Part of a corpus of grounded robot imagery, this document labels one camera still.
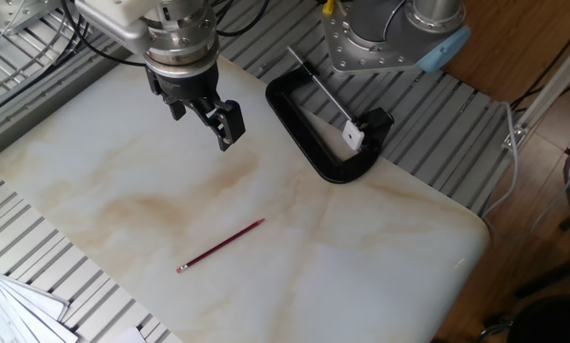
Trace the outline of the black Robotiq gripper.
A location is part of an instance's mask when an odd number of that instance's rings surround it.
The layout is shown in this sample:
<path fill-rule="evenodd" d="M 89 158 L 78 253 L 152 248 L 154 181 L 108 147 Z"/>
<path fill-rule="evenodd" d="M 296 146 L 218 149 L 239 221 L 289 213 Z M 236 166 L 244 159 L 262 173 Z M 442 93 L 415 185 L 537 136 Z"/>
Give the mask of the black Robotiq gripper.
<path fill-rule="evenodd" d="M 219 71 L 215 59 L 187 66 L 146 59 L 145 71 L 152 93 L 163 98 L 173 119 L 180 120 L 186 114 L 185 107 L 190 108 L 215 134 L 221 151 L 226 151 L 245 133 L 239 104 L 219 99 L 216 89 Z"/>

